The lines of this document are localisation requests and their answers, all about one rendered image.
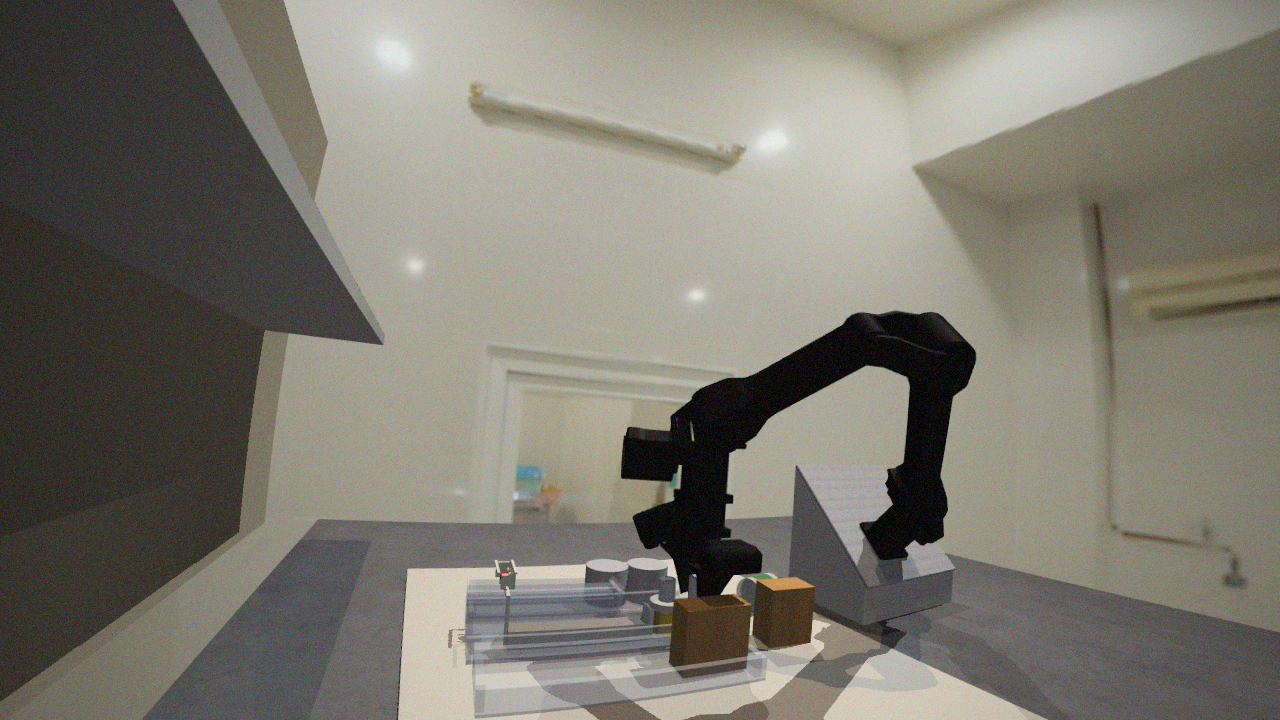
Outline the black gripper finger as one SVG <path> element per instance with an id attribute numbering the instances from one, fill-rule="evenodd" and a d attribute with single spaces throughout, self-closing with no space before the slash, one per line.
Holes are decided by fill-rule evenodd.
<path id="1" fill-rule="evenodd" d="M 671 548 L 666 543 L 660 543 L 660 547 L 666 550 L 666 553 L 675 561 L 675 569 L 678 577 L 678 591 L 680 594 L 689 592 L 689 575 L 695 574 L 695 571 L 689 568 L 689 561 L 698 561 L 696 548 Z"/>
<path id="2" fill-rule="evenodd" d="M 689 561 L 687 565 L 696 574 L 698 596 L 721 594 L 721 592 L 724 591 L 724 587 L 733 577 L 733 575 L 712 577 L 709 573 L 707 573 L 704 569 L 700 568 L 698 561 Z"/>

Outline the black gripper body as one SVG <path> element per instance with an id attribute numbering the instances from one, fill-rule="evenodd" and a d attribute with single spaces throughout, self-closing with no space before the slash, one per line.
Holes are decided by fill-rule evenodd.
<path id="1" fill-rule="evenodd" d="M 733 503 L 733 495 L 726 493 L 727 486 L 692 486 L 680 482 L 678 500 L 682 496 L 692 505 L 692 518 L 696 525 L 696 539 L 685 541 L 684 533 L 672 541 L 666 541 L 671 548 L 696 548 L 698 562 L 712 577 L 745 575 L 762 573 L 762 553 L 754 544 L 745 541 L 721 541 L 730 538 L 731 529 L 724 527 L 726 503 Z"/>

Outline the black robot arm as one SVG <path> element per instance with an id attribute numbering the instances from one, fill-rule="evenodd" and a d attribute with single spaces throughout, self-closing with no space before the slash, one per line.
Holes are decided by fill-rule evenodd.
<path id="1" fill-rule="evenodd" d="M 948 420 L 975 364 L 975 348 L 940 313 L 856 313 L 754 375 L 698 389 L 669 416 L 669 430 L 628 427 L 621 479 L 672 482 L 682 465 L 684 483 L 727 486 L 730 454 L 746 448 L 771 416 L 864 366 L 881 366 L 908 377 L 906 445 L 902 464 L 887 469 L 893 505 L 860 527 L 881 560 L 908 559 L 913 541 L 945 537 Z M 685 496 L 680 502 L 676 489 L 675 501 L 635 514 L 634 524 L 646 550 L 682 533 L 685 541 L 698 537 L 692 505 Z"/>

